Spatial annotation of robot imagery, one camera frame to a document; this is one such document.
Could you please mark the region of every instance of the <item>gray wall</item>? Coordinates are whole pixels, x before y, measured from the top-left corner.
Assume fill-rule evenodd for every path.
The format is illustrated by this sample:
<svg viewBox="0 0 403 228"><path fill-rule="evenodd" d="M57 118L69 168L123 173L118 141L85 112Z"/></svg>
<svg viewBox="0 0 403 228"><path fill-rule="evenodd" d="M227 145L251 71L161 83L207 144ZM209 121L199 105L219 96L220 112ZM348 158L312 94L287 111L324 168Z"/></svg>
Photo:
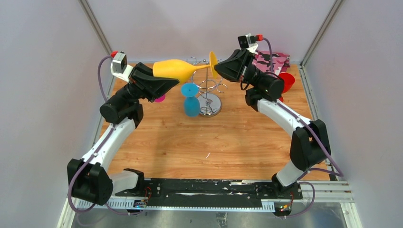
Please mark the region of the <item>gray wall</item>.
<svg viewBox="0 0 403 228"><path fill-rule="evenodd" d="M402 227L402 8L346 0L307 66L365 228Z"/></svg>
<svg viewBox="0 0 403 228"><path fill-rule="evenodd" d="M0 227L53 228L67 163L95 136L106 53L77 0L0 1L0 21Z"/></svg>
<svg viewBox="0 0 403 228"><path fill-rule="evenodd" d="M228 58L237 37L263 34L301 61L335 0L89 0L113 49L130 61Z"/></svg>

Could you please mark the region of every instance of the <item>pink cloth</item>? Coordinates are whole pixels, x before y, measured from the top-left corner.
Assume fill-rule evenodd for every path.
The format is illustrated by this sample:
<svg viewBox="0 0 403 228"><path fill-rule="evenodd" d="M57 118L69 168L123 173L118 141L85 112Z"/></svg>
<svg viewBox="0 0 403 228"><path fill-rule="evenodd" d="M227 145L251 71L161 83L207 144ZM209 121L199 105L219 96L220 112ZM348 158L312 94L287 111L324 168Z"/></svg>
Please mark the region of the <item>pink cloth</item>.
<svg viewBox="0 0 403 228"><path fill-rule="evenodd" d="M255 60L253 64L256 67L263 71L270 71L270 52L269 51L258 51L259 55L255 56ZM273 63L274 63L274 73L279 75L282 72L286 72L290 67L289 64L289 55L283 53L273 53Z"/></svg>

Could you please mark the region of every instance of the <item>wooden table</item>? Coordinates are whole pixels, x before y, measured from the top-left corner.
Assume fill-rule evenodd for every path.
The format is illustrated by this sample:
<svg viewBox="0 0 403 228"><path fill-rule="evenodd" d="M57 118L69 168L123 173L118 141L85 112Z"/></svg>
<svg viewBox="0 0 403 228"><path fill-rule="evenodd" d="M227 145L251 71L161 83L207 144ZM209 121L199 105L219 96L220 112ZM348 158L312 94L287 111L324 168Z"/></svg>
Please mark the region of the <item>wooden table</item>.
<svg viewBox="0 0 403 228"><path fill-rule="evenodd" d="M296 82L284 94L284 103L311 118L297 66L288 72ZM195 75L198 82L205 77L206 70ZM153 178L271 179L289 161L291 139L271 119L246 105L245 91L238 83L223 82L228 89L220 86L224 93L214 92L222 101L222 111L211 118L185 115L181 86L169 91L161 103L142 100L144 118L123 143L108 173L133 168ZM117 79L114 92L124 84ZM316 171L304 179L329 177Z"/></svg>

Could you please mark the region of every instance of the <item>purple cable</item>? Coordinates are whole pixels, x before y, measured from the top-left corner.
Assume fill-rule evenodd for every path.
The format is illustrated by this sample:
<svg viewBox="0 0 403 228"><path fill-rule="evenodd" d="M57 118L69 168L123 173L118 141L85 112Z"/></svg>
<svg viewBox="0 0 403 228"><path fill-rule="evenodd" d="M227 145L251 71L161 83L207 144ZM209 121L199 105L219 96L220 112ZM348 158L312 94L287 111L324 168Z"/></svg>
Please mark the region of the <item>purple cable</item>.
<svg viewBox="0 0 403 228"><path fill-rule="evenodd" d="M314 187L314 185L311 184L311 183L309 183L309 182L306 182L306 181L301 181L301 182L299 182L299 183L300 183L300 184L309 184L309 185L312 187L312 201L311 201L311 203L308 205L308 207L305 208L303 211L298 212L297 214L294 214L294 215L284 216L283 218L285 218L285 219L286 219L286 218L292 218L292 217L296 217L296 216L302 215L302 214L304 214L305 212L307 212L309 209L311 209L312 205L314 205L314 201L315 201L315 187Z"/></svg>
<svg viewBox="0 0 403 228"><path fill-rule="evenodd" d="M77 214L76 222L77 222L80 226L82 226L82 227L91 227L91 226L95 225L96 223L98 223L99 221L103 220L108 214L107 214L107 213L104 214L100 219L98 219L97 221L92 222L92 223L90 223L90 224L84 224L84 223L82 223L82 222L80 221L80 215L82 215L82 214Z"/></svg>
<svg viewBox="0 0 403 228"><path fill-rule="evenodd" d="M333 164L333 166L335 167L335 169L339 172L339 176L343 177L344 174L341 171L341 169L338 167L338 165L336 164L336 162L333 160L332 157L330 157L329 152L327 152L325 146L323 145L323 143L320 141L319 137L316 135L316 133L314 132L314 130L312 130L312 128L305 123L302 119L300 119L295 113L293 113L291 110L289 110L288 108L286 108L284 105L282 105L280 102L277 102L277 105L280 106L282 109L284 109L286 112L288 112L289 114L291 114L295 119L299 119L299 122L302 123L302 125L304 125L309 132L311 132L312 136L315 138L316 142L319 144L319 147L322 149L323 153L326 155L326 157L330 160L330 162Z"/></svg>
<svg viewBox="0 0 403 228"><path fill-rule="evenodd" d="M101 94L102 97L104 98L105 102L108 100L108 98L105 95L104 89L102 88L102 82L101 82L101 66L105 60L112 58L111 56L105 56L103 59L101 59L101 62L98 64L98 83L99 83L99 88L101 89Z"/></svg>
<svg viewBox="0 0 403 228"><path fill-rule="evenodd" d="M123 213L123 212L119 212L119 211L113 210L113 209L108 205L108 203L106 203L105 205L106 205L106 207L107 207L110 211L112 211L113 213L115 213L115 214L117 214L117 215L138 215L138 214L140 214L140 213L142 212L142 211L140 211L140 212L132 212L132 213L129 213L129 212Z"/></svg>
<svg viewBox="0 0 403 228"><path fill-rule="evenodd" d="M271 51L271 45L270 45L270 41L267 39L267 38L265 38L265 37L263 37L263 39L264 39L264 41L266 41L266 43L267 43L267 45L269 46L269 52L270 52L270 67L271 67L271 69L270 69L270 71L271 72L273 72L274 73L274 64L273 64L273 52Z"/></svg>
<svg viewBox="0 0 403 228"><path fill-rule="evenodd" d="M99 144L99 146L95 149L94 153L88 158L88 160L77 170L77 172L74 174L73 178L71 179L70 184L68 185L68 192L67 192L67 200L68 200L68 204L70 205L71 209L76 212L76 213L84 213L87 211L90 211L95 204L91 205L91 207L85 209L85 210L79 210L74 206L73 200L72 200L72 191L73 191L73 186L74 183L76 182L77 177L80 175L80 173L83 171L83 169L90 163L90 161L95 157L95 153L98 153L102 146L104 146L104 144L106 143L106 141L109 139L109 137L112 135L113 131L115 128L111 128L111 130L108 132L108 134L106 135L106 137L104 138L104 140Z"/></svg>
<svg viewBox="0 0 403 228"><path fill-rule="evenodd" d="M340 174L337 173L337 172L333 172L333 171L325 170L325 169L321 169L321 168L310 168L309 171L322 171L322 172L327 172L327 173L329 173L331 175L335 175L335 176L340 177ZM307 174L308 174L308 172L304 172L300 177L298 177L297 180L300 180L300 179L304 178Z"/></svg>

